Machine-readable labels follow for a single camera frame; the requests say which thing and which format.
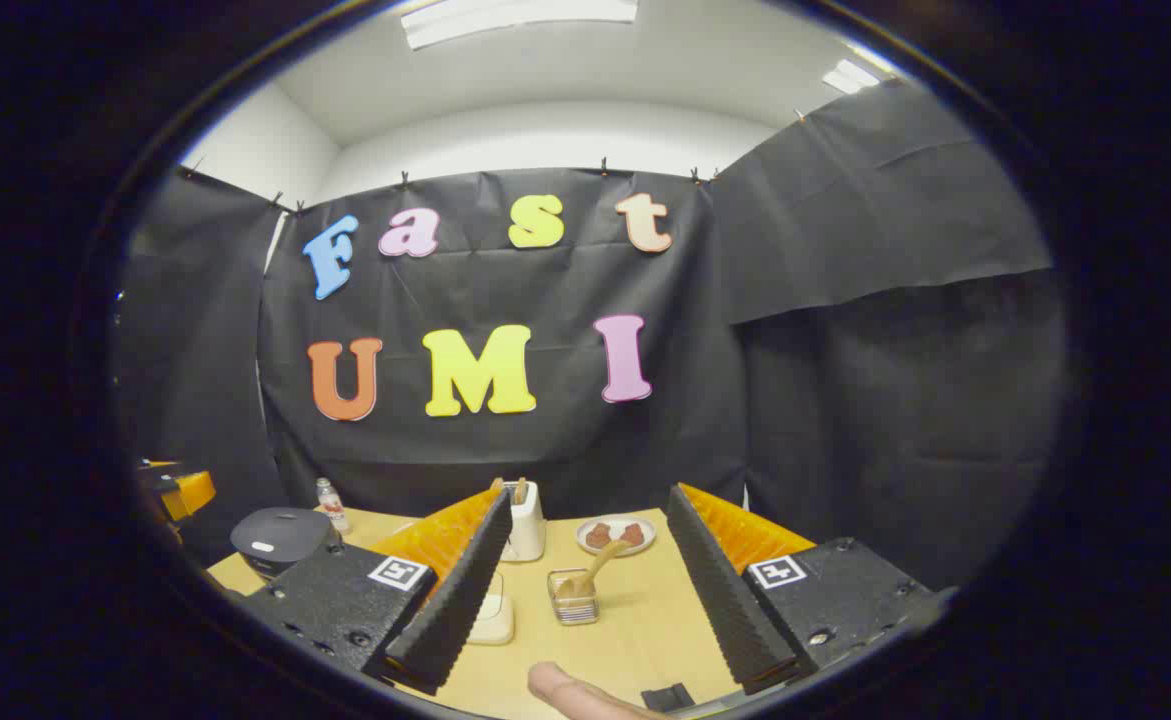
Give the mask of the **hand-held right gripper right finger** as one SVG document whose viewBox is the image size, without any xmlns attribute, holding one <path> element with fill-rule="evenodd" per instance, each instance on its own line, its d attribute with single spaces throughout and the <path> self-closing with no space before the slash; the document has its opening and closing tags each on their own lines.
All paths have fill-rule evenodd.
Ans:
<svg viewBox="0 0 1171 720">
<path fill-rule="evenodd" d="M 814 543 L 687 484 L 669 491 L 664 514 L 746 694 L 845 664 L 946 598 L 860 539 Z"/>
</svg>

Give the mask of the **wooden spoon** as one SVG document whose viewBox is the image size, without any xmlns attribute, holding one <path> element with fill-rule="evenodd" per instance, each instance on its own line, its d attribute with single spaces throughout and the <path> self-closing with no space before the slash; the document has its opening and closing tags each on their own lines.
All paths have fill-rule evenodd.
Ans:
<svg viewBox="0 0 1171 720">
<path fill-rule="evenodd" d="M 621 553 L 630 550 L 631 547 L 626 539 L 616 539 L 616 541 L 609 542 L 597 553 L 589 568 L 573 574 L 559 583 L 553 591 L 554 601 L 590 601 L 597 596 L 595 578 L 597 578 L 600 570 Z"/>
</svg>

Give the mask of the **black backdrop cloth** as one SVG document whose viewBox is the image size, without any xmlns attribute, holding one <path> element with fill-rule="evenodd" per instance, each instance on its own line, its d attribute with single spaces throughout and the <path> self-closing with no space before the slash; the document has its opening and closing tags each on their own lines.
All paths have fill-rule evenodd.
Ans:
<svg viewBox="0 0 1171 720">
<path fill-rule="evenodd" d="M 525 474 L 549 517 L 684 482 L 960 585 L 1036 495 L 1071 389 L 1038 220 L 900 83 L 708 184 L 504 170 L 282 218 L 174 177 L 112 325 L 132 454 L 213 476 L 184 530 L 204 565 L 320 476 L 424 516 Z"/>
</svg>

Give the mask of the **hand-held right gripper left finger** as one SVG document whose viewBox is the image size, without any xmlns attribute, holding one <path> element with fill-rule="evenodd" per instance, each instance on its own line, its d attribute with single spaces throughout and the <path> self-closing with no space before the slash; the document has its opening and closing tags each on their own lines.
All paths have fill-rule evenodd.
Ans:
<svg viewBox="0 0 1171 720">
<path fill-rule="evenodd" d="M 328 544 L 248 594 L 246 611 L 323 664 L 434 694 L 474 628 L 512 528 L 492 487 L 370 550 Z"/>
</svg>

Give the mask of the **white round plate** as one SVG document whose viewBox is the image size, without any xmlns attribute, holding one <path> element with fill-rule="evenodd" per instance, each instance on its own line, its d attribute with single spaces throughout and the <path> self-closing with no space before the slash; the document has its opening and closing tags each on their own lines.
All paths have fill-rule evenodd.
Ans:
<svg viewBox="0 0 1171 720">
<path fill-rule="evenodd" d="M 614 515 L 612 514 L 612 515 L 603 515 L 603 516 L 598 516 L 598 517 L 589 517 L 588 520 L 581 521 L 581 523 L 578 524 L 578 527 L 577 527 L 577 529 L 575 532 L 575 537 L 576 537 L 577 544 L 580 546 L 581 550 L 591 553 L 591 555 L 597 555 L 597 553 L 600 550 L 593 550 L 593 548 L 586 547 L 586 542 L 584 542 L 586 541 L 586 533 L 589 533 L 589 530 L 591 528 L 594 528 L 594 524 L 600 523 L 600 521 L 603 521 L 603 523 L 607 523 L 607 524 L 611 524 L 612 541 L 617 541 L 617 539 L 621 536 L 622 530 L 626 528 L 626 524 L 639 523 L 641 527 L 643 527 L 644 536 L 645 536 L 645 542 L 643 544 L 641 544 L 639 547 L 630 548 L 630 550 L 621 553 L 621 555 L 618 555 L 619 557 L 629 557 L 629 556 L 636 555 L 636 553 L 645 551 L 646 548 L 649 548 L 650 546 L 653 544 L 655 539 L 657 539 L 657 536 L 658 536 L 657 528 L 655 528 L 653 524 L 650 523 L 649 520 L 646 520 L 644 517 L 641 517 L 641 516 L 637 516 L 637 515 Z"/>
</svg>

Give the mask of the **small clear bottle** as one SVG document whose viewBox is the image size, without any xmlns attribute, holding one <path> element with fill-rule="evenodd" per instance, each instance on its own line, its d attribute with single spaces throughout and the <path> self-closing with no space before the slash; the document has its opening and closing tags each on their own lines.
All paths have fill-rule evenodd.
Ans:
<svg viewBox="0 0 1171 720">
<path fill-rule="evenodd" d="M 342 536 L 347 536 L 351 532 L 351 524 L 349 524 L 344 505 L 341 496 L 338 496 L 338 492 L 335 491 L 333 482 L 326 476 L 317 478 L 316 492 L 320 509 L 326 512 L 326 516 L 329 517 L 335 530 L 342 534 Z"/>
</svg>

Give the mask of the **white toaster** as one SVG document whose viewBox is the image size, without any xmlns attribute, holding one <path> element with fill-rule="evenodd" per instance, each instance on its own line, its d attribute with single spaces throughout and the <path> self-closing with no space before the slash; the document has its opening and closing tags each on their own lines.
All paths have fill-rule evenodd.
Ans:
<svg viewBox="0 0 1171 720">
<path fill-rule="evenodd" d="M 534 562 L 545 555 L 545 537 L 547 537 L 547 521 L 541 510 L 540 489 L 537 484 L 530 482 L 527 487 L 527 498 L 521 505 L 513 505 L 512 493 L 516 482 L 504 480 L 504 488 L 511 489 L 511 516 L 512 528 L 509 536 L 504 544 L 501 555 L 502 562 Z"/>
</svg>

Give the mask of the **clear wire chopstick holder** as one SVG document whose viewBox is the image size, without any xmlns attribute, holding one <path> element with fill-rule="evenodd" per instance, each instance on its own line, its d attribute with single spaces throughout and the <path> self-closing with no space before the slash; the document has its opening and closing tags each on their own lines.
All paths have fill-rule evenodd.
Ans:
<svg viewBox="0 0 1171 720">
<path fill-rule="evenodd" d="M 547 574 L 547 592 L 550 609 L 559 623 L 566 626 L 595 623 L 600 618 L 600 598 L 597 591 L 581 594 L 578 597 L 566 597 L 559 592 L 567 580 L 586 572 L 586 568 L 562 568 Z"/>
</svg>

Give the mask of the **black silver rice cooker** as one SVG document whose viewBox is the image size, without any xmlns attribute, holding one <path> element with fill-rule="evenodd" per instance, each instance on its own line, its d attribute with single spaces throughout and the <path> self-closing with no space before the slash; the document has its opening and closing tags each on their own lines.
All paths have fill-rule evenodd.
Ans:
<svg viewBox="0 0 1171 720">
<path fill-rule="evenodd" d="M 233 550 L 263 582 L 341 542 L 326 512 L 289 507 L 251 512 L 230 532 Z"/>
</svg>

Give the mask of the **ceiling light panel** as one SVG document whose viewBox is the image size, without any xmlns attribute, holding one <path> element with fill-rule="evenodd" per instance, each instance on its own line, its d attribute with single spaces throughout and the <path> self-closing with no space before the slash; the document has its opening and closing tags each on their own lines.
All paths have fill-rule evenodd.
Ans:
<svg viewBox="0 0 1171 720">
<path fill-rule="evenodd" d="M 477 33 L 530 23 L 634 23 L 639 0 L 439 0 L 403 14 L 408 47 L 424 47 Z"/>
<path fill-rule="evenodd" d="M 823 74 L 821 81 L 823 85 L 845 95 L 860 94 L 865 88 L 879 85 L 879 78 L 872 73 L 847 59 L 837 61 L 831 70 Z"/>
</svg>

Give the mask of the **clear rice container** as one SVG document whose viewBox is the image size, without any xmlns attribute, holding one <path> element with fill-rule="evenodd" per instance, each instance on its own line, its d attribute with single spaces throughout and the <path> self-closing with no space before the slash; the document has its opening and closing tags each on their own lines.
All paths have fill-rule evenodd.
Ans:
<svg viewBox="0 0 1171 720">
<path fill-rule="evenodd" d="M 475 646 L 504 646 L 512 642 L 513 635 L 515 635 L 515 602 L 506 588 L 504 574 L 495 571 L 477 610 L 466 643 Z"/>
</svg>

